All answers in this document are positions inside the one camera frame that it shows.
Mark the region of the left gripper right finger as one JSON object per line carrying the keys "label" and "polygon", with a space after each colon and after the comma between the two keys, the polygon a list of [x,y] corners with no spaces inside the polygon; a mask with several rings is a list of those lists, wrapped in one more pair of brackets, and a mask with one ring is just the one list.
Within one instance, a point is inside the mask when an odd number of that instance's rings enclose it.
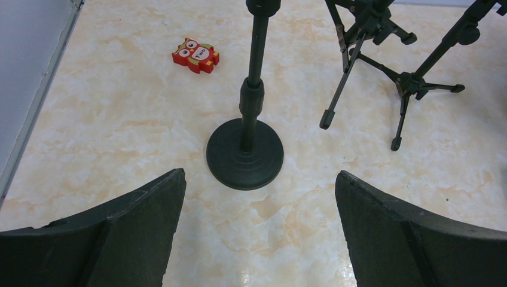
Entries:
{"label": "left gripper right finger", "polygon": [[335,198],[358,286],[505,286],[506,233],[435,214],[343,170]]}

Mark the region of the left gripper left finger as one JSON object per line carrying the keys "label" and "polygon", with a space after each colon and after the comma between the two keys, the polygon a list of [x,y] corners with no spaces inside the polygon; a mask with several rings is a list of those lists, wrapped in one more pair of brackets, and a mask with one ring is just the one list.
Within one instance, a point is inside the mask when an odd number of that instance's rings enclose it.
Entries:
{"label": "left gripper left finger", "polygon": [[161,286],[187,183],[183,169],[40,228],[1,233],[2,286]]}

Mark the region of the round base microphone stand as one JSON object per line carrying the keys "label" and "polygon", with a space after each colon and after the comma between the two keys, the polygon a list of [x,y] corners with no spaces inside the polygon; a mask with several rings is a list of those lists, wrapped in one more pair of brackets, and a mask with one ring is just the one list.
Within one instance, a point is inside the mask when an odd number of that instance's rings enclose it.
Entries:
{"label": "round base microphone stand", "polygon": [[212,175],[235,190],[255,190],[279,174],[284,150],[278,134],[258,120],[265,96],[261,79],[268,21],[280,1],[246,1],[253,15],[248,76],[240,89],[241,118],[221,124],[206,146],[206,163]]}

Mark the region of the shock mount tripod stand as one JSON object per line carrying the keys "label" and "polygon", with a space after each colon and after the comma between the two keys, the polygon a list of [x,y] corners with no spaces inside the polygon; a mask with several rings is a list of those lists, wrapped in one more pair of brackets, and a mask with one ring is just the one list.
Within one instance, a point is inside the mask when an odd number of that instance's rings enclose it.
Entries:
{"label": "shock mount tripod stand", "polygon": [[[334,109],[365,41],[371,39],[375,45],[380,45],[391,34],[398,36],[405,45],[417,41],[415,33],[408,33],[390,19],[392,15],[389,6],[392,3],[390,0],[326,1],[338,36],[344,74],[329,108],[323,113],[320,128],[326,130],[330,127],[335,115]],[[350,29],[345,28],[337,10],[338,6],[349,10],[354,15],[355,22]]]}

